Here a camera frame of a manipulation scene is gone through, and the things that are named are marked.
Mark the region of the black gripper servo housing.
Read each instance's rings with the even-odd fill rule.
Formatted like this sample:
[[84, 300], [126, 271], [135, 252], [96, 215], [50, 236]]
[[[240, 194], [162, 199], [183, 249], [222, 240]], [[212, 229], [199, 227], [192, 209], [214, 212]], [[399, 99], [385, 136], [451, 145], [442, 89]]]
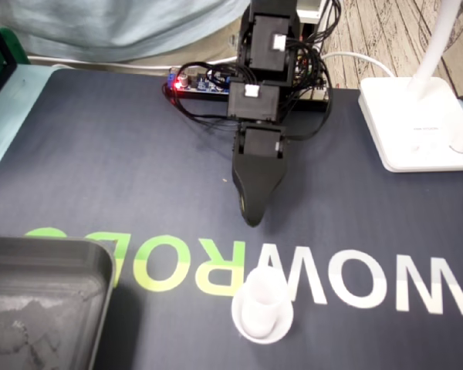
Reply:
[[243, 123], [235, 135], [232, 179], [244, 221], [257, 227], [269, 198], [286, 174], [286, 128]]

